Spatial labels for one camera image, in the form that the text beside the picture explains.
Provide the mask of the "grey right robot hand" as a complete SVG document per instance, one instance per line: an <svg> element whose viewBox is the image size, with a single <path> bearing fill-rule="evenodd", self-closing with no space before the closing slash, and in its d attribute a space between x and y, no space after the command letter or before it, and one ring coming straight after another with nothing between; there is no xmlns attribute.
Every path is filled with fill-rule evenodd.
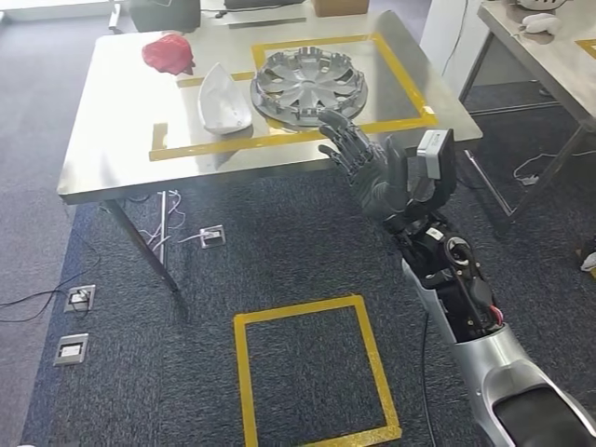
<svg viewBox="0 0 596 447"><path fill-rule="evenodd" d="M410 199L406 150L370 140L352 120L333 110L319 114L319 130L334 144L318 150L344 174L351 191L368 217L383 222L402 213Z"/></svg>

